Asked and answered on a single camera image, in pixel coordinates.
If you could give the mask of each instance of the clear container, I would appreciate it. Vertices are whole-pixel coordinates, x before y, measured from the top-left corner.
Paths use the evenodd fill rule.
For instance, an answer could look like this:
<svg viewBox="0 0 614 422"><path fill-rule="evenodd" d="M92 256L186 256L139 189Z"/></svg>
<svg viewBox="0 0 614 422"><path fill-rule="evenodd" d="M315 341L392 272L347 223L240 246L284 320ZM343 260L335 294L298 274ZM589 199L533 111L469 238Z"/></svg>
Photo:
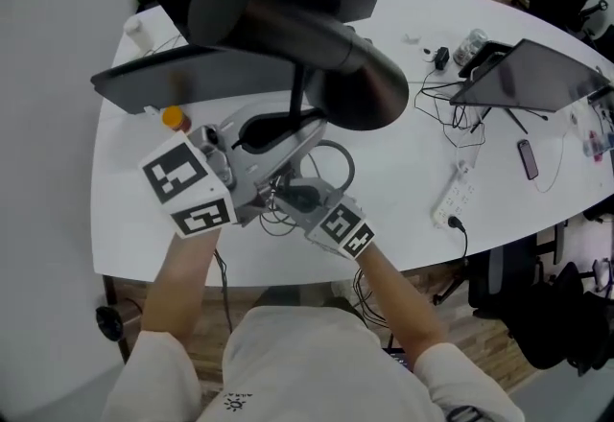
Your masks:
<svg viewBox="0 0 614 422"><path fill-rule="evenodd" d="M484 44L488 42L488 35L480 30L472 30L460 47L452 55L452 59L459 66L464 66L475 56Z"/></svg>
<svg viewBox="0 0 614 422"><path fill-rule="evenodd" d="M614 149L614 132L608 132L604 135L597 135L584 141L582 144L584 154L588 157L598 156L604 152Z"/></svg>

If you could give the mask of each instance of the person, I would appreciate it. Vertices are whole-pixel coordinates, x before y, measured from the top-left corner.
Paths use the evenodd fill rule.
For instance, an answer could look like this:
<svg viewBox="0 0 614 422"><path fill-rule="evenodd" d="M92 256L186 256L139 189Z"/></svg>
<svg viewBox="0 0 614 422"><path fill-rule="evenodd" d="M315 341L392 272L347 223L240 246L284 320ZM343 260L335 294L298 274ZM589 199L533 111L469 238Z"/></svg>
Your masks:
<svg viewBox="0 0 614 422"><path fill-rule="evenodd" d="M524 420L491 378L446 343L434 308L375 244L357 262L411 371L342 309L255 307L224 350L224 390L201 412L201 387L186 347L219 234L171 242L104 421Z"/></svg>

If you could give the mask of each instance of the white t-shirt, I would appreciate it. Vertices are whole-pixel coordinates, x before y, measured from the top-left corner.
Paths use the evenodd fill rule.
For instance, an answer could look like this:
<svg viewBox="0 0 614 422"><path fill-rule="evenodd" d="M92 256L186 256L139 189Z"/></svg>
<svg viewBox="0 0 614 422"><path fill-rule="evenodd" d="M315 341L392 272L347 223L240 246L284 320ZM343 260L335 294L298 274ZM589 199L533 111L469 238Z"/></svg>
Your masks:
<svg viewBox="0 0 614 422"><path fill-rule="evenodd" d="M411 373L358 318L335 308L254 308L230 336L223 373L224 391L201 413L183 346L169 334L142 332L103 420L524 421L456 346L431 347Z"/></svg>

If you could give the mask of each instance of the forearm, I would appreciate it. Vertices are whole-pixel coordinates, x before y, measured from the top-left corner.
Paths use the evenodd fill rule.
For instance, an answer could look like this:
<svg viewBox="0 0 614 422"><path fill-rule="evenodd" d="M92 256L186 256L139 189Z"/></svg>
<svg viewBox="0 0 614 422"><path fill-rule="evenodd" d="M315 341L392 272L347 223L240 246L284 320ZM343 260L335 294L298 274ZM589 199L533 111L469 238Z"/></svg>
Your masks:
<svg viewBox="0 0 614 422"><path fill-rule="evenodd" d="M142 330L168 332L187 344L201 314L204 283L219 236L218 229L195 238L173 238L148 291Z"/></svg>
<svg viewBox="0 0 614 422"><path fill-rule="evenodd" d="M445 329L434 307L375 244L369 245L357 262L411 366L429 347L445 342Z"/></svg>

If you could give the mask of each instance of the t-shirt sleeve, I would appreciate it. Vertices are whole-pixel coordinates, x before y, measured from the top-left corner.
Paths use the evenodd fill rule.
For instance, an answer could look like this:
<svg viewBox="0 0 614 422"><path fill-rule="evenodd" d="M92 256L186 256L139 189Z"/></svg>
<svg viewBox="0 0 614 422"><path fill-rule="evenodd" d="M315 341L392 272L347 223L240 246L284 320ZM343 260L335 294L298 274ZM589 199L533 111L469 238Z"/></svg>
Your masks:
<svg viewBox="0 0 614 422"><path fill-rule="evenodd" d="M525 420L501 387L456 345L440 343L425 351L417 359L413 374L429 389L431 399L448 420L455 420L454 414L463 410L476 410L493 422Z"/></svg>
<svg viewBox="0 0 614 422"><path fill-rule="evenodd" d="M183 346L170 334L141 332L103 422L185 422L200 412L201 386Z"/></svg>

